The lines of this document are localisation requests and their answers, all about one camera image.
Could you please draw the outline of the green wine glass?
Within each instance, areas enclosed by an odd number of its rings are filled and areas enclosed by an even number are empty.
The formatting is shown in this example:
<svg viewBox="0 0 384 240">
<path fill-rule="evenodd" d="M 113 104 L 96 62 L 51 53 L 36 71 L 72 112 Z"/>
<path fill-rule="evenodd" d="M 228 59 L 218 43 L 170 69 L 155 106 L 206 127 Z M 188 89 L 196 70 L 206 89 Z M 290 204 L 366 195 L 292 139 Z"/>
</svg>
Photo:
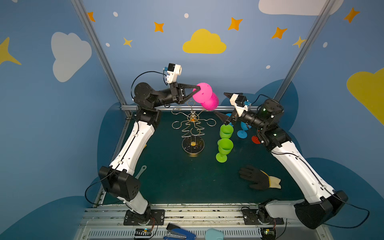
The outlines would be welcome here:
<svg viewBox="0 0 384 240">
<path fill-rule="evenodd" d="M 221 125 L 220 127 L 220 138 L 221 139 L 230 139 L 233 135 L 234 128 L 231 125 Z"/>
<path fill-rule="evenodd" d="M 230 139 L 220 139 L 218 141 L 218 153 L 216 154 L 216 160 L 219 163 L 225 163 L 228 159 L 227 155 L 234 148 L 234 143 Z"/>
</svg>

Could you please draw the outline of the red wine glass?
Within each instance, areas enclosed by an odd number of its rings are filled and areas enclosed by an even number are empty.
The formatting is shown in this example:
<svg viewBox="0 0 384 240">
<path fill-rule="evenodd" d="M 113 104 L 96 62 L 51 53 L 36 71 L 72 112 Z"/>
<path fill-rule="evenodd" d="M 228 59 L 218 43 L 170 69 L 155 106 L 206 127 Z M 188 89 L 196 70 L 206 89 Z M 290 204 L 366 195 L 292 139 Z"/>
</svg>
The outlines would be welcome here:
<svg viewBox="0 0 384 240">
<path fill-rule="evenodd" d="M 251 140 L 254 144 L 257 144 L 257 145 L 261 144 L 261 141 L 257 136 L 252 136 Z"/>
</svg>

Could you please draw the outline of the blue wine glass front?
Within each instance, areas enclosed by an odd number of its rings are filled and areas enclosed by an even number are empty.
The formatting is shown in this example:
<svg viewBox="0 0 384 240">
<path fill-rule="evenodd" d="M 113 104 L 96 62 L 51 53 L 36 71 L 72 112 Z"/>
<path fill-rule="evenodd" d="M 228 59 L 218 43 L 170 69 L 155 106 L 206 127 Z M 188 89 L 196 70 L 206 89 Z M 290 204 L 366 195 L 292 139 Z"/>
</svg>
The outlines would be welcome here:
<svg viewBox="0 0 384 240">
<path fill-rule="evenodd" d="M 247 131 L 252 127 L 244 122 L 241 122 L 241 130 L 237 132 L 237 136 L 241 139 L 246 139 L 248 134 Z"/>
</svg>

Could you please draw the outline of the pink wine glass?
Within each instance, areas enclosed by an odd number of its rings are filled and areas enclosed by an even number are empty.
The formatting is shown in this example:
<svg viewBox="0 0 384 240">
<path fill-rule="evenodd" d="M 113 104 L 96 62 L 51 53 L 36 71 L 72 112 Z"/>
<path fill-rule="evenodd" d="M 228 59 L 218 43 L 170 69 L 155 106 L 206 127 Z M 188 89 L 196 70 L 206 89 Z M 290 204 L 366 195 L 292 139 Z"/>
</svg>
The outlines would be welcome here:
<svg viewBox="0 0 384 240">
<path fill-rule="evenodd" d="M 213 92 L 212 87 L 207 83 L 199 83 L 197 86 L 200 87 L 200 90 L 193 89 L 193 92 L 197 92 L 193 95 L 194 101 L 201 104 L 207 111 L 215 110 L 219 105 L 219 98 Z"/>
</svg>

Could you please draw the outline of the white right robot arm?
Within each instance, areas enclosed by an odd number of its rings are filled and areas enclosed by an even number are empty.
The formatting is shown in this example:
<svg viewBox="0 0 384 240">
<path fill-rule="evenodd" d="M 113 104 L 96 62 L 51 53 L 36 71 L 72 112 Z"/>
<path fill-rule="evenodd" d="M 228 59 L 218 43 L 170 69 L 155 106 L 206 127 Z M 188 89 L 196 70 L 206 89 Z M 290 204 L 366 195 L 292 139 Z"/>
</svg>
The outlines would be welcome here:
<svg viewBox="0 0 384 240">
<path fill-rule="evenodd" d="M 254 112 L 246 96 L 224 95 L 235 109 L 230 116 L 218 111 L 215 115 L 225 125 L 240 121 L 256 129 L 261 144 L 283 165 L 304 195 L 304 199 L 297 201 L 262 203 L 258 210 L 259 222 L 269 224 L 276 218 L 291 219 L 314 230 L 334 217 L 346 204 L 348 196 L 344 191 L 335 191 L 323 180 L 301 155 L 290 136 L 279 127 L 283 106 L 274 99 L 267 99 Z"/>
</svg>

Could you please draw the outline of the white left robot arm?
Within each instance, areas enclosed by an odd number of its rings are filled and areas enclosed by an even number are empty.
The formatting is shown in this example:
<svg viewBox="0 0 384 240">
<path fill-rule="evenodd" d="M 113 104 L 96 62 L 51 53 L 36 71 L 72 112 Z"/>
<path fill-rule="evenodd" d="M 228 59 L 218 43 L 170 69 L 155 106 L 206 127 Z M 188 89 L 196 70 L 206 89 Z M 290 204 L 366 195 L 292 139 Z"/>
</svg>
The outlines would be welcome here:
<svg viewBox="0 0 384 240">
<path fill-rule="evenodd" d="M 134 102 L 138 106 L 133 130 L 109 167 L 101 167 L 99 177 L 104 190 L 123 201 L 133 213 L 147 219 L 150 204 L 139 191 L 140 181 L 134 177 L 139 157 L 148 140 L 160 124 L 162 112 L 159 106 L 184 104 L 201 87 L 171 83 L 168 89 L 156 91 L 147 83 L 135 87 Z"/>
</svg>

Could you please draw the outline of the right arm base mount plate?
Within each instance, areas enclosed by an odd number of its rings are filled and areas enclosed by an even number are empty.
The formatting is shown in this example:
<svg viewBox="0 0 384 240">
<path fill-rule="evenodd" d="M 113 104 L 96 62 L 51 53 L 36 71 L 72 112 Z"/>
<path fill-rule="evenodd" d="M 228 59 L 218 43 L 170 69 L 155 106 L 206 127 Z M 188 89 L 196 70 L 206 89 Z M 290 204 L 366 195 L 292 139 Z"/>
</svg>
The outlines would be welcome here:
<svg viewBox="0 0 384 240">
<path fill-rule="evenodd" d="M 241 212 L 245 225 L 284 225 L 282 218 L 272 218 L 265 210 L 242 207 Z"/>
</svg>

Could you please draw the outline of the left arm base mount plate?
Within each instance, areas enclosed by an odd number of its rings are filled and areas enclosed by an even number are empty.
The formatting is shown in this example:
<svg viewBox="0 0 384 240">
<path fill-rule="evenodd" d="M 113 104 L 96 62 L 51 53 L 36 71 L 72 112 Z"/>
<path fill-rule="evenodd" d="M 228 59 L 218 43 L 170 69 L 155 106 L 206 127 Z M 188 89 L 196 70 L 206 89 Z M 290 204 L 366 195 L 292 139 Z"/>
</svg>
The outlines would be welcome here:
<svg viewBox="0 0 384 240">
<path fill-rule="evenodd" d="M 143 215 L 139 215 L 127 210 L 124 217 L 124 226 L 162 226 L 165 221 L 165 210 L 150 210 Z"/>
</svg>

